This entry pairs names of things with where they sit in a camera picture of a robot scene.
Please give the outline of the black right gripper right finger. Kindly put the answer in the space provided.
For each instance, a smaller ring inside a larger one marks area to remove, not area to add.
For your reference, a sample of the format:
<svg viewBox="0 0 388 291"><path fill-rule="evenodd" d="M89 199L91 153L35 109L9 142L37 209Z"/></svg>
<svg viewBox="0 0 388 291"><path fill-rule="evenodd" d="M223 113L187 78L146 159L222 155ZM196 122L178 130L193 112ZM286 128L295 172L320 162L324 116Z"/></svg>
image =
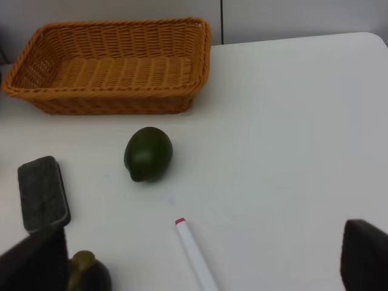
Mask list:
<svg viewBox="0 0 388 291"><path fill-rule="evenodd" d="M346 290L387 290L387 233L363 219L346 221L340 275Z"/></svg>

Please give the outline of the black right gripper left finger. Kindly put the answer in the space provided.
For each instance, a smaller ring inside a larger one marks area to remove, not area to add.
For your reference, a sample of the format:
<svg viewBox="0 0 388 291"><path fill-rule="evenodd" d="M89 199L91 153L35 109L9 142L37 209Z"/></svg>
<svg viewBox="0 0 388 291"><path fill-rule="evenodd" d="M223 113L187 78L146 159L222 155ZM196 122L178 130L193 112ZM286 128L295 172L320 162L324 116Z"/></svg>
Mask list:
<svg viewBox="0 0 388 291"><path fill-rule="evenodd" d="M46 227L1 255L1 290L67 290L69 276L62 227Z"/></svg>

